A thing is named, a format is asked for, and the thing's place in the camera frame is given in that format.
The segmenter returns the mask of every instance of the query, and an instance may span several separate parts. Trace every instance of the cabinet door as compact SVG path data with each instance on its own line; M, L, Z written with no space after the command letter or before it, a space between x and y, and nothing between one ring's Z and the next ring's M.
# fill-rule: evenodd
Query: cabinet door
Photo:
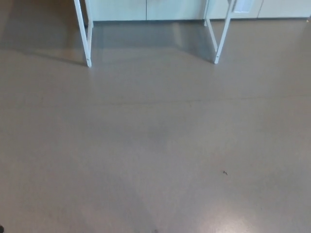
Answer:
M311 0L264 0L260 18L309 17Z
M90 0L94 21L146 20L146 0Z
M206 0L147 0L147 20L202 19Z
M249 0L252 1L252 8L249 13L233 13L232 18L257 18L262 0ZM228 10L227 0L210 0L209 1L209 17L211 19L225 18Z

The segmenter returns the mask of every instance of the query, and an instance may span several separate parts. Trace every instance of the white table leg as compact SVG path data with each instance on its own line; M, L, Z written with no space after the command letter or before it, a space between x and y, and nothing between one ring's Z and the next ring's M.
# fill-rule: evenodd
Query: white table leg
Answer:
M211 36L211 39L213 42L214 50L215 50L214 64L217 64L219 62L219 58L220 58L220 55L221 55L222 50L223 50L225 38L227 36L228 28L229 28L231 17L232 17L233 6L235 5L235 2L237 0L228 0L229 8L228 8L228 11L227 11L227 14L225 17L225 26L224 26L223 34L222 34L222 37L220 39L219 45L217 45L217 41L216 41L216 37L215 37L214 31L213 31L213 27L212 27L212 24L211 24L210 19L208 17L208 12L210 10L209 9L209 1L210 0L207 0L206 4L205 4L204 26L208 27L208 30L209 30L209 33L210 33L210 36Z
M92 48L91 48L91 45L92 45L93 19L92 19L92 15L91 15L89 0L86 0L86 11L87 11L87 17L88 17L87 35L86 35L86 30L84 28L80 0L74 0L74 5L76 8L76 13L77 13L77 17L78 17L78 23L79 23L83 48L84 48L84 52L86 55L86 63L87 63L88 67L91 67L92 66L92 62L91 62L91 49Z

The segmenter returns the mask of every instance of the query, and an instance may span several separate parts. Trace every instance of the gray floor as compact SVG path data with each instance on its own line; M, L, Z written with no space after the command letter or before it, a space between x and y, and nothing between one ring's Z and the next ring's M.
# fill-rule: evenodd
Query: gray floor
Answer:
M71 1L1 0L6 232L311 232L311 24L206 36L96 25L88 69Z

